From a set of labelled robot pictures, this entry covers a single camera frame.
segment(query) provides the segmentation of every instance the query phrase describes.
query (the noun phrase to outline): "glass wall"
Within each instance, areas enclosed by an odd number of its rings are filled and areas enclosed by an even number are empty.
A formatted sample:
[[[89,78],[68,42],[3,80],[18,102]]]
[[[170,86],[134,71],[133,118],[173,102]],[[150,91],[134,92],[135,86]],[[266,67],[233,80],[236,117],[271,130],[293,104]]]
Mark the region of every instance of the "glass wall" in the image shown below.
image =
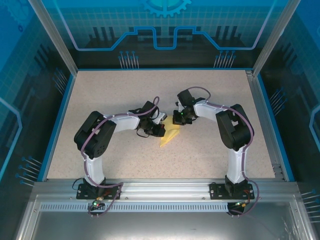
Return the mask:
[[[44,0],[78,68],[252,68],[287,0]]]
[[[261,71],[270,107],[302,192],[320,191],[319,11],[317,0],[300,2]]]
[[[9,240],[39,173],[70,72],[28,1],[0,1],[0,16],[0,238]]]

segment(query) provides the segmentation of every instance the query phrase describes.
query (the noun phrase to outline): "robotic arm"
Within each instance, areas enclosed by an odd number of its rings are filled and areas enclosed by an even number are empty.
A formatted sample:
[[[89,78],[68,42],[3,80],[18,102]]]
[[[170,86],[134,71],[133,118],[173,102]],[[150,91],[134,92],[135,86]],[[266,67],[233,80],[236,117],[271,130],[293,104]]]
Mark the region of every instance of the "robotic arm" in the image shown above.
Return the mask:
[[[244,147],[251,138],[246,123],[231,110],[209,103],[204,98],[195,99],[188,89],[180,92],[177,97],[178,102],[176,102],[176,105],[178,110],[173,111],[173,124],[192,124],[198,117],[217,122],[222,142],[228,148],[228,171],[225,176],[225,190],[230,197],[242,194],[248,187],[248,181],[242,174],[242,154]],[[241,105],[236,104],[230,108],[236,110],[248,120]],[[246,155],[247,149],[245,150],[244,166],[246,164]]]
[[[106,151],[114,133],[124,130],[136,130],[138,134],[138,130],[142,129],[146,134],[146,137],[163,137],[165,135],[165,125],[161,122],[166,119],[166,113],[160,112],[159,108],[156,107],[147,114],[141,114],[151,110],[154,106],[155,105],[152,102],[147,101],[142,108],[129,110],[127,114],[110,118],[89,140],[84,148],[84,153],[87,155],[86,166],[89,177],[96,184],[101,184],[105,180],[102,167],[102,154]],[[108,117],[110,117],[110,115],[103,115],[98,111],[94,111],[89,115],[74,136],[74,142],[77,144],[78,150],[81,150],[85,141],[93,132],[93,129],[96,128],[102,120]],[[92,184],[92,181],[89,180],[88,176],[85,176],[85,180],[87,183],[95,187],[95,185]]]

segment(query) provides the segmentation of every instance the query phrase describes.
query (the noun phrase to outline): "ventilation slot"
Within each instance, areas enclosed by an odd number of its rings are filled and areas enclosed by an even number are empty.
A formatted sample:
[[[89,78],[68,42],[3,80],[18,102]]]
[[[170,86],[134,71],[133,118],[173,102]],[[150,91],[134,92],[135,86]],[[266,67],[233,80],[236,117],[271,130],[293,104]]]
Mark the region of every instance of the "ventilation slot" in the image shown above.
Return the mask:
[[[103,212],[110,203],[94,212]],[[42,212],[87,212],[89,202],[66,202],[56,203],[47,202],[41,205]],[[183,213],[183,212],[227,212],[227,203],[224,202],[206,202],[206,203],[188,203],[188,202],[116,202],[110,209],[110,212],[147,212],[147,213]]]

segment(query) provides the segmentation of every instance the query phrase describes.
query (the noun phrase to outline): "gear graphic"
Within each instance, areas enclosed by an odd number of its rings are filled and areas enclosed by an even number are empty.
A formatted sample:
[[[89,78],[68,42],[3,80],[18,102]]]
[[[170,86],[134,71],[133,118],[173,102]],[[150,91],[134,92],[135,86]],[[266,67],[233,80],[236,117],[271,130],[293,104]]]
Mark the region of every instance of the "gear graphic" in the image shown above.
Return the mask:
[[[144,10],[149,10],[150,14],[166,18],[168,15],[173,17],[174,14],[180,14],[181,10],[186,10],[191,0],[141,0],[141,3]]]
[[[0,0],[0,6],[6,6],[11,17],[19,26],[24,25],[24,21],[29,16],[29,5],[27,0]]]

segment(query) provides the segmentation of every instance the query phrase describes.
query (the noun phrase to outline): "enclosure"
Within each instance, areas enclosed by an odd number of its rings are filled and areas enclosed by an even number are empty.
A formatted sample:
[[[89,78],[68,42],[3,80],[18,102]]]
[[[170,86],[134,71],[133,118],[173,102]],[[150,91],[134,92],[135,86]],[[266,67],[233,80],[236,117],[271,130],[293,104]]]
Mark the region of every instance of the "enclosure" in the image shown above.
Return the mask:
[[[0,6],[1,239],[319,238],[318,1]],[[220,126],[196,117],[161,147],[138,131],[114,134],[102,169],[106,184],[123,186],[91,219],[92,199],[78,199],[75,180],[86,173],[74,142],[90,113],[127,113],[159,96],[158,111],[172,116],[193,86],[214,104],[240,104],[254,129],[249,214],[230,214],[238,199],[212,199],[228,151]]]

